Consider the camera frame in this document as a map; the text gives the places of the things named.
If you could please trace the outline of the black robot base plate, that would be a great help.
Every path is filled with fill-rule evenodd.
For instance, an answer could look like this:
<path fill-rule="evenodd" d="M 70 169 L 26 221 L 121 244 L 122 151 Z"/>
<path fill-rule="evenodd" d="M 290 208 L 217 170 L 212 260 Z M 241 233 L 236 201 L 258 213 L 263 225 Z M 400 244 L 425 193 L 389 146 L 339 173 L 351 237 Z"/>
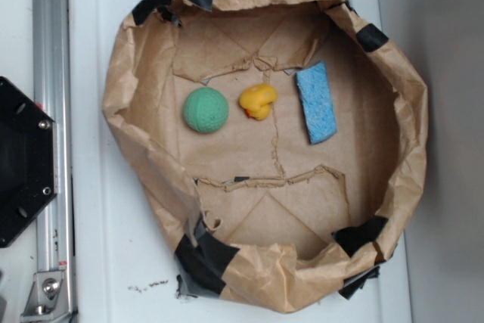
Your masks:
<path fill-rule="evenodd" d="M 1 247 L 7 248 L 57 195 L 55 121 L 1 78 Z"/>

